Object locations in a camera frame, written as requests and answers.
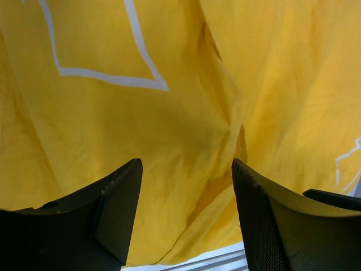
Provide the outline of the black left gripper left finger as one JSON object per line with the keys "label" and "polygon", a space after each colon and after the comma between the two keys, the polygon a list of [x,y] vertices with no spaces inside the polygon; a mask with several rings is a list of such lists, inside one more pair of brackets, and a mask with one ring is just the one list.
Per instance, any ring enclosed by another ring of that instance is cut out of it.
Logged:
{"label": "black left gripper left finger", "polygon": [[126,265],[143,165],[108,176],[40,208],[1,210],[2,270],[120,270]]}

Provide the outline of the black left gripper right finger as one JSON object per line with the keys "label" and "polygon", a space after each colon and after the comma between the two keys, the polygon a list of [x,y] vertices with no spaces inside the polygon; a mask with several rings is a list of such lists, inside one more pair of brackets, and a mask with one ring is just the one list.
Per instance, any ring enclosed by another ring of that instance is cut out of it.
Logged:
{"label": "black left gripper right finger", "polygon": [[359,270],[360,199],[302,194],[239,159],[232,181],[249,270]]}

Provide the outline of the yellow Pikachu pillowcase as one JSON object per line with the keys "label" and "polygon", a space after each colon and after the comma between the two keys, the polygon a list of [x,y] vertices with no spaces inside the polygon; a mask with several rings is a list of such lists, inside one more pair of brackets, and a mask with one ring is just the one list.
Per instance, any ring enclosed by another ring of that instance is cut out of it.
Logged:
{"label": "yellow Pikachu pillowcase", "polygon": [[127,264],[241,241],[231,164],[302,193],[360,181],[359,1],[2,1],[1,208],[131,159]]}

